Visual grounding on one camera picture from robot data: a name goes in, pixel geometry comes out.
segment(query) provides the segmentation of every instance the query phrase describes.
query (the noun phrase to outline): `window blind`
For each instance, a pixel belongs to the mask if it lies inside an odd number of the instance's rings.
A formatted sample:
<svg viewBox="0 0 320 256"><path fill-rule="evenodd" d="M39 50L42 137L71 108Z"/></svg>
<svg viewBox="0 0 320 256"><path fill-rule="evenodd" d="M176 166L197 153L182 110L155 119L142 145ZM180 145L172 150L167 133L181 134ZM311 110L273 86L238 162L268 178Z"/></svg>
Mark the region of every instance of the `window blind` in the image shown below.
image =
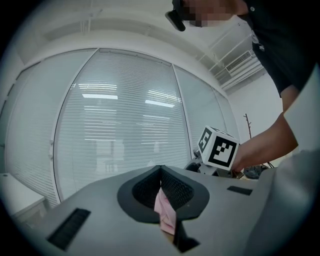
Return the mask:
<svg viewBox="0 0 320 256"><path fill-rule="evenodd" d="M236 119L235 119L234 113L232 112L229 101L224 96L222 96L218 91L216 91L215 89L213 90L219 102L227 132L239 140L240 138L239 138Z"/></svg>
<svg viewBox="0 0 320 256"><path fill-rule="evenodd" d="M184 168L186 120L170 64L100 50L74 81L59 116L54 170L63 199L87 184L153 165Z"/></svg>
<svg viewBox="0 0 320 256"><path fill-rule="evenodd" d="M6 145L6 136L8 131L8 124L10 115L14 109L15 102L19 96L19 93L25 83L27 82L27 79L29 75L33 72L33 70L36 68L37 65L34 65L19 75L17 78L15 84L12 86L8 98L6 102L4 103L3 110L0 116L0 173L5 173L5 145Z"/></svg>
<svg viewBox="0 0 320 256"><path fill-rule="evenodd" d="M9 124L6 169L21 183L45 196L57 197L50 170L50 139L61 100L92 50L74 51L41 62L23 87Z"/></svg>
<svg viewBox="0 0 320 256"><path fill-rule="evenodd" d="M210 85L179 67L176 74L185 101L192 146L197 148L206 125L226 132L225 121Z"/></svg>

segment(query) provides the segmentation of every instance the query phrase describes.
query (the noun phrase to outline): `black rectangular slot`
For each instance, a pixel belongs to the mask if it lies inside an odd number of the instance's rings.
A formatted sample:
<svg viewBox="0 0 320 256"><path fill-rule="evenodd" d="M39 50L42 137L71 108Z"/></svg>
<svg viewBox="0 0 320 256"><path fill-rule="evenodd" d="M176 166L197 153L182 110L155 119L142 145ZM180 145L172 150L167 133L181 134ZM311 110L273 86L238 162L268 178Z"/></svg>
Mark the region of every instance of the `black rectangular slot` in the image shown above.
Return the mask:
<svg viewBox="0 0 320 256"><path fill-rule="evenodd" d="M227 188L227 190L239 193L239 194L243 194L246 196L250 196L252 193L252 189L248 189L248 188L243 188L243 187L238 187L238 186L230 186Z"/></svg>
<svg viewBox="0 0 320 256"><path fill-rule="evenodd" d="M47 240L65 251L90 213L90 211L85 209L75 209Z"/></svg>

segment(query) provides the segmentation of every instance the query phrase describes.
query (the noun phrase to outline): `ceiling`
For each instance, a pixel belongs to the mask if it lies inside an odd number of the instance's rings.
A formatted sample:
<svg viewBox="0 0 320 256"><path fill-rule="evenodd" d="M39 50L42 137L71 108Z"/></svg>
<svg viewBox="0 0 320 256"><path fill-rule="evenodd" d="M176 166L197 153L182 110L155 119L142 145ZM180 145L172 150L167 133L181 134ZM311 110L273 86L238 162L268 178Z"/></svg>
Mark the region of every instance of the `ceiling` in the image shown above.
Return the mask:
<svg viewBox="0 0 320 256"><path fill-rule="evenodd" d="M250 50L251 30L234 16L211 27L191 27L184 32L173 28L165 18L172 10L171 0L51 0L43 4L24 28L33 35L39 48L44 44L73 33L84 35L94 30L128 31L169 43L206 66L223 84L231 78L224 71L229 63ZM22 61L30 59L32 50L18 52Z"/></svg>

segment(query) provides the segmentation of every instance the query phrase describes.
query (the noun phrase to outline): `black shirt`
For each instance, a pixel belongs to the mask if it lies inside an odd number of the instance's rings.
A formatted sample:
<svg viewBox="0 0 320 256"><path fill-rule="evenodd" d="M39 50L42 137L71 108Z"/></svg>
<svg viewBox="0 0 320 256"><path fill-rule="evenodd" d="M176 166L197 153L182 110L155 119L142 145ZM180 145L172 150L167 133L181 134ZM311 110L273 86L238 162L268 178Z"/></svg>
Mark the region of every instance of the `black shirt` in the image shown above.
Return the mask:
<svg viewBox="0 0 320 256"><path fill-rule="evenodd" d="M248 14L239 17L251 27L253 51L279 94L290 85L301 91L315 67L319 47L310 44L308 21L303 15L298 18L303 11L294 2L280 6L280 0L243 1Z"/></svg>

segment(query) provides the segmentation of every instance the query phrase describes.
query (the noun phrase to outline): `person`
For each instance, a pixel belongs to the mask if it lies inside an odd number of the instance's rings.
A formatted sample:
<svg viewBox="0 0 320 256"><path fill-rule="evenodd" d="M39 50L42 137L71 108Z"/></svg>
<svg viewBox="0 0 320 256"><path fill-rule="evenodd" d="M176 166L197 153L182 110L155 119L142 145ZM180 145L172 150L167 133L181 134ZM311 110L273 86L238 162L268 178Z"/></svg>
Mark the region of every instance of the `person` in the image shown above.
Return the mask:
<svg viewBox="0 0 320 256"><path fill-rule="evenodd" d="M274 124L239 146L231 168L235 172L285 156L298 146L284 112L308 81L316 64L317 53L309 42L307 29L311 25L301 15L308 5L291 3L281 6L281 3L275 0L181 2L183 11L189 12L193 24L228 20L233 15L245 20L252 30L253 51L271 76L282 99L283 112ZM308 14L312 17L310 5L308 8Z"/></svg>

